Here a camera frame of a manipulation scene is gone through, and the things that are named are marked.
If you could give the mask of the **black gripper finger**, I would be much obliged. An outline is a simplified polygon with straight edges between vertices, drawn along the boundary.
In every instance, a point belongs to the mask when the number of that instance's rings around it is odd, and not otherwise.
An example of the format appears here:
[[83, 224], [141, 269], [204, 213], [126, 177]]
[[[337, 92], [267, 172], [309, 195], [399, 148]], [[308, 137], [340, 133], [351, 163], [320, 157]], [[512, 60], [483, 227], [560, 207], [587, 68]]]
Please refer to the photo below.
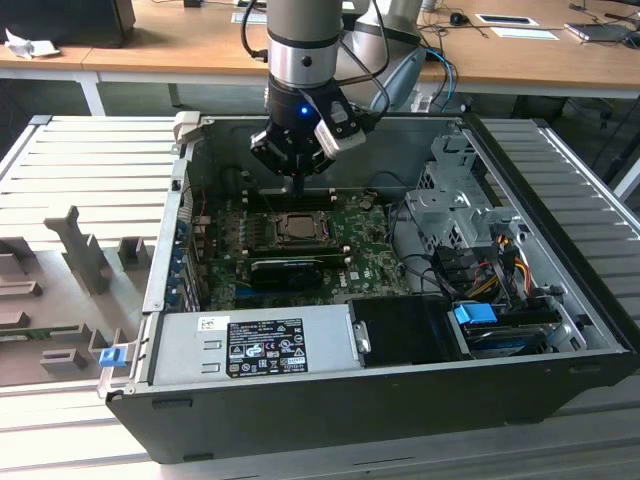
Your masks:
[[328, 157], [322, 149], [314, 153], [301, 154], [298, 158], [298, 195], [303, 195], [308, 177], [321, 174], [334, 162], [335, 160]]
[[299, 196], [299, 164], [296, 145], [288, 130], [265, 128], [251, 136], [251, 153], [272, 173], [284, 177], [285, 190]]

